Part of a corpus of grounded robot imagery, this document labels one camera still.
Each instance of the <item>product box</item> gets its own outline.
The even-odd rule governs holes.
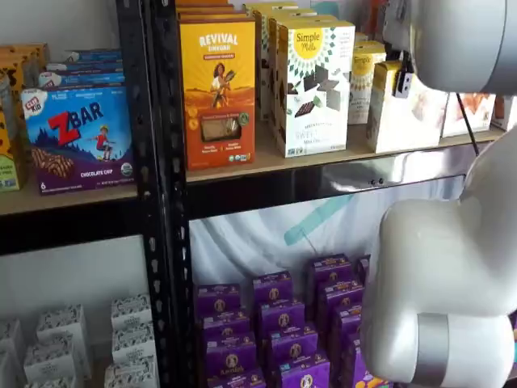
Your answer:
[[[158,367],[153,356],[110,365],[104,374],[105,388],[158,388]]]
[[[375,66],[366,138],[376,152],[393,152],[439,144],[448,93],[435,91],[412,77],[406,99],[393,96],[400,61]]]
[[[276,140],[285,158],[347,147],[355,26],[289,20],[279,28]]]
[[[82,305],[43,313],[36,327],[36,335],[40,342],[48,341],[56,335],[71,335],[83,375],[85,378],[91,378],[93,356],[88,343]]]
[[[201,285],[197,289],[197,312],[201,317],[241,308],[241,286]]]
[[[204,360],[209,381],[251,371],[257,363],[255,337],[248,332],[212,338],[207,342]]]
[[[323,351],[282,364],[276,372],[279,388],[328,388],[330,362]]]
[[[361,355],[359,334],[348,336],[347,349],[343,353],[343,357],[342,388],[351,386],[372,386],[376,388],[393,387],[393,383],[374,377],[367,371]]]
[[[375,41],[369,42],[359,42],[354,46],[348,124],[367,124],[375,65],[386,61],[384,45]]]
[[[148,294],[116,299],[111,303],[111,326],[113,330],[153,321]]]
[[[134,180],[124,85],[27,89],[22,101],[41,194]]]
[[[82,376],[71,335],[54,337],[30,346],[23,368],[30,383]]]
[[[460,94],[469,123],[473,132],[488,131],[494,112],[495,95],[483,93]],[[460,103],[456,93],[449,95],[445,123],[443,123],[443,137],[468,134]]]
[[[255,308],[262,303],[292,298],[292,278],[288,271],[271,273],[253,279]]]
[[[243,310],[226,311],[204,317],[203,337],[230,336],[250,331],[250,317]]]
[[[137,326],[114,330],[111,354],[115,364],[156,356],[153,324],[141,323]]]
[[[179,25],[189,169],[254,161],[254,23]]]
[[[124,82],[122,69],[115,70],[75,70],[45,71],[40,73],[39,87],[55,87],[68,85],[96,85],[99,83]]]
[[[313,323],[304,326],[290,326],[269,333],[267,365],[275,369],[280,363],[295,360],[300,356],[311,356],[317,350],[317,331]]]

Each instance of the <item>small white box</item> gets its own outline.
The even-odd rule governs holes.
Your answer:
[[[505,131],[510,131],[517,125],[517,97],[498,95],[495,98],[492,125]]]
[[[91,378],[92,355],[88,346],[86,320],[82,305],[68,306],[63,310],[49,311],[40,316],[36,334],[40,342],[56,335],[72,335],[84,378]]]
[[[104,388],[158,388],[158,368],[153,356],[110,365],[106,369]]]
[[[16,369],[16,376],[21,384],[25,383],[23,358],[27,347],[23,340],[22,327],[18,319],[0,321],[0,352],[6,351],[11,356],[11,362]]]
[[[490,129],[492,112],[494,111],[495,95],[483,93],[460,94],[473,132],[483,132]],[[456,93],[451,93],[443,124],[443,137],[466,135],[467,124],[463,118]]]
[[[156,356],[154,331],[151,323],[142,323],[113,332],[111,353],[115,364]]]
[[[149,295],[142,294],[111,303],[111,325],[113,330],[140,325],[153,321]]]
[[[23,367],[29,382],[81,376],[81,367],[71,335],[54,337],[29,347]]]

